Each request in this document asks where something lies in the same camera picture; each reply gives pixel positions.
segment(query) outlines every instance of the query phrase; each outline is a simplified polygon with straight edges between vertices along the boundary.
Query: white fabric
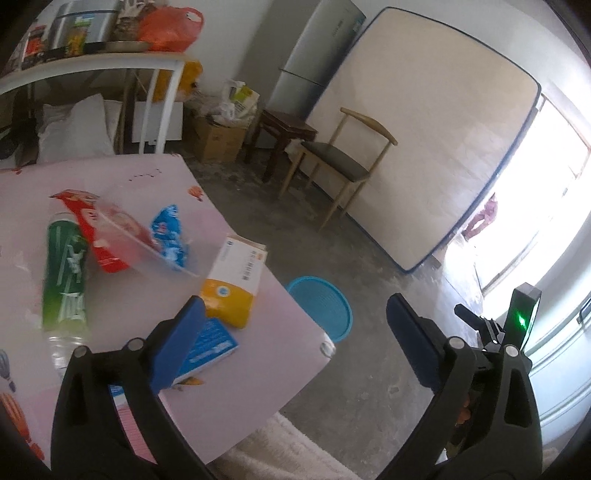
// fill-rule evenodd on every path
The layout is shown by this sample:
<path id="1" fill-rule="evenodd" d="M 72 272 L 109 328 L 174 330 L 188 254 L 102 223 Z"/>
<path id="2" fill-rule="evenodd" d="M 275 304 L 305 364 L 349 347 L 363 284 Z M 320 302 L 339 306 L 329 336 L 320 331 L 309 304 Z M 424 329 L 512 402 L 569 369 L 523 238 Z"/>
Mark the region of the white fabric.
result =
<path id="1" fill-rule="evenodd" d="M 232 480 L 361 480 L 278 413 L 213 466 Z"/>
<path id="2" fill-rule="evenodd" d="M 410 270 L 479 197 L 537 95 L 531 76 L 483 44 L 428 18 L 387 9 L 349 53 L 307 122 L 326 142 L 346 107 L 375 118 L 398 140 L 349 213 Z M 335 146 L 369 168 L 385 143 L 350 119 Z M 306 161 L 303 170 L 313 166 Z M 335 197 L 342 181 L 320 172 L 316 182 Z"/>
<path id="3" fill-rule="evenodd" d="M 110 104 L 109 118 L 115 115 Z M 106 127 L 105 103 L 100 93 L 74 106 L 43 106 L 37 163 L 115 155 Z"/>
<path id="4" fill-rule="evenodd" d="M 107 135 L 111 144 L 115 144 L 115 135 L 119 126 L 119 116 L 123 104 L 117 100 L 105 100 L 105 121 L 107 125 Z"/>

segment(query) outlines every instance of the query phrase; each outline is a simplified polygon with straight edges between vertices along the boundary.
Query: yellow box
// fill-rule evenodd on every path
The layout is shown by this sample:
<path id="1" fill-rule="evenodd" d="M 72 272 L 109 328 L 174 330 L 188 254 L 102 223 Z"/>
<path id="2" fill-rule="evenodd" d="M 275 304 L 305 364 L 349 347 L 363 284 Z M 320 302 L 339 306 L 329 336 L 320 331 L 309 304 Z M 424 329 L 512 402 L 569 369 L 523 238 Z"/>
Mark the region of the yellow box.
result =
<path id="1" fill-rule="evenodd" d="M 199 295 L 207 316 L 244 328 L 266 259 L 265 245 L 237 235 L 227 236 Z"/>

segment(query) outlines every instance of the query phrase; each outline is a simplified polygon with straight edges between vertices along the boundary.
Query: cardboard box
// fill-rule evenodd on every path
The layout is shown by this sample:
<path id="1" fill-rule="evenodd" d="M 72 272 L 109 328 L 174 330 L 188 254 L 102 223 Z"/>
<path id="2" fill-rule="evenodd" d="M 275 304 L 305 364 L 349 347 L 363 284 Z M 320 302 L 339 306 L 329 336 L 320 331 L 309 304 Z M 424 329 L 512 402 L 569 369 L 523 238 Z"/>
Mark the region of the cardboard box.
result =
<path id="1" fill-rule="evenodd" d="M 236 161 L 246 128 L 222 127 L 203 116 L 193 118 L 194 151 L 201 162 Z"/>

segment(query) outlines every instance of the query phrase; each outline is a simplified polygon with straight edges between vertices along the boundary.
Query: white cloth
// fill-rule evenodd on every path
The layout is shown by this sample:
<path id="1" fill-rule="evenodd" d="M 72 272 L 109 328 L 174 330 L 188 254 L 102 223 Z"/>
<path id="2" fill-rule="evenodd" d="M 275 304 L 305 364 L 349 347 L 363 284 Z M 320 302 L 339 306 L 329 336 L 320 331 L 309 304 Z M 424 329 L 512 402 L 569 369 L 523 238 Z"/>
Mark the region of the white cloth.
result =
<path id="1" fill-rule="evenodd" d="M 115 155 L 106 127 L 105 103 L 100 93 L 85 98 L 70 110 L 67 105 L 43 106 L 37 163 L 110 157 Z M 114 112 L 109 106 L 109 117 Z"/>
<path id="2" fill-rule="evenodd" d="M 279 413 L 213 467 L 232 480 L 361 480 Z"/>

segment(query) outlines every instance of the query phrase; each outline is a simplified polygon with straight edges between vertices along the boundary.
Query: blue package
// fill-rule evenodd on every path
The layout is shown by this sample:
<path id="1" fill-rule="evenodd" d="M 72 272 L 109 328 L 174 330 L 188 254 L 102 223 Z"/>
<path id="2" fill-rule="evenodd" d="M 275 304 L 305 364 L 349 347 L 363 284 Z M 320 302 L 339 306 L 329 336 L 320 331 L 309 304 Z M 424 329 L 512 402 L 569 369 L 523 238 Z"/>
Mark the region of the blue package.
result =
<path id="1" fill-rule="evenodd" d="M 169 205 L 152 222 L 152 237 L 160 247 L 160 254 L 172 264 L 183 268 L 187 249 L 181 240 L 178 207 Z"/>

